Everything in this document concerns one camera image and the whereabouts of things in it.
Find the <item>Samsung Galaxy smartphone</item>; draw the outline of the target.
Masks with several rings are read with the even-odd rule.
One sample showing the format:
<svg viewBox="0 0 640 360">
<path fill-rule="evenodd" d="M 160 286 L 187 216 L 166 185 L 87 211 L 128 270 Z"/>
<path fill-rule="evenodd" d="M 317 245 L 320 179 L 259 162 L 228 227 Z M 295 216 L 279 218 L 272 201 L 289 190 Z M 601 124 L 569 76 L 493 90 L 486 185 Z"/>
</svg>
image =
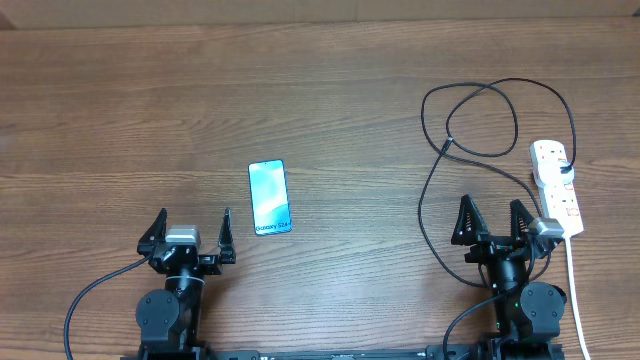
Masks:
<svg viewBox="0 0 640 360">
<path fill-rule="evenodd" d="M 248 174 L 255 233 L 266 236 L 291 231 L 284 162 L 276 159 L 251 163 Z"/>
</svg>

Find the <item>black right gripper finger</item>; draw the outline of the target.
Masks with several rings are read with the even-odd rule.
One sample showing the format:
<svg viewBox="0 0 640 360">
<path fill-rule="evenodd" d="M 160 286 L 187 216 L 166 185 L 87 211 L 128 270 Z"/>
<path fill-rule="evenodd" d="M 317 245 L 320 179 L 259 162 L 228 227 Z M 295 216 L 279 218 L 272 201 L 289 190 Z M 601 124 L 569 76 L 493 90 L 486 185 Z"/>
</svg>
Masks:
<svg viewBox="0 0 640 360">
<path fill-rule="evenodd" d="M 473 198 L 466 194 L 461 197 L 458 218 L 451 237 L 451 244 L 472 246 L 486 241 L 490 231 Z"/>
<path fill-rule="evenodd" d="M 534 217 L 520 200 L 516 199 L 510 202 L 511 237 L 514 240 L 524 241 L 527 239 L 529 224 L 533 220 Z"/>
</svg>

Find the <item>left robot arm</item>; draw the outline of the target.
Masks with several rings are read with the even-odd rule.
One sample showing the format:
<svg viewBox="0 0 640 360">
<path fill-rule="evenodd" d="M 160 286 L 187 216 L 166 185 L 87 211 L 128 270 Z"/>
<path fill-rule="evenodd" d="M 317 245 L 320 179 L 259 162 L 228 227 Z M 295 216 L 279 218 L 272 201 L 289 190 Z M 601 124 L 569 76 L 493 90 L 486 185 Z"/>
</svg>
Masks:
<svg viewBox="0 0 640 360">
<path fill-rule="evenodd" d="M 138 359 L 216 357 L 198 334 L 205 278 L 220 275 L 224 265 L 236 262 L 229 208 L 220 228 L 219 252 L 203 253 L 200 247 L 198 227 L 168 227 L 165 209 L 139 239 L 137 252 L 165 277 L 165 282 L 162 289 L 145 294 L 136 307 L 136 322 L 141 330 Z"/>
</svg>

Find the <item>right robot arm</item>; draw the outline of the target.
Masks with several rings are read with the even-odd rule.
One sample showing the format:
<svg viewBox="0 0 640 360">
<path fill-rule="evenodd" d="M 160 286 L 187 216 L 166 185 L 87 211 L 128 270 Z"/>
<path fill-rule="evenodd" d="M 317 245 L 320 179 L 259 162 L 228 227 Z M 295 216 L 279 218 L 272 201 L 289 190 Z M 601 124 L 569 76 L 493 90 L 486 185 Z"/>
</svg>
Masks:
<svg viewBox="0 0 640 360">
<path fill-rule="evenodd" d="M 519 200 L 510 203 L 508 236 L 493 235 L 473 198 L 461 198 L 451 243 L 467 246 L 465 261 L 484 267 L 492 297 L 460 314 L 447 328 L 445 359 L 562 359 L 552 340 L 560 334 L 567 302 L 559 287 L 533 280 L 533 267 L 564 241 L 558 220 L 533 217 Z M 449 345 L 454 327 L 466 316 L 492 305 L 497 331 L 467 345 Z"/>
</svg>

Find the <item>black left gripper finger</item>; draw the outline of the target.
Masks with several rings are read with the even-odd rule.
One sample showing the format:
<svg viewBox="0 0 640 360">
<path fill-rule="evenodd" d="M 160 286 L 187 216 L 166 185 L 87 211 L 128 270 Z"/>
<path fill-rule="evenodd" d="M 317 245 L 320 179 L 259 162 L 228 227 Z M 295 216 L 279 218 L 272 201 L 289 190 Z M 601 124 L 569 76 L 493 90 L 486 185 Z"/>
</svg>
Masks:
<svg viewBox="0 0 640 360">
<path fill-rule="evenodd" d="M 163 242 L 166 236 L 167 210 L 162 208 L 148 230 L 137 243 L 137 253 L 141 256 L 149 256 L 155 247 Z"/>
<path fill-rule="evenodd" d="M 231 209 L 226 208 L 222 225 L 220 228 L 218 245 L 220 249 L 220 263 L 221 264 L 235 264 L 236 263 L 236 251 L 234 247 L 232 225 L 231 225 Z"/>
</svg>

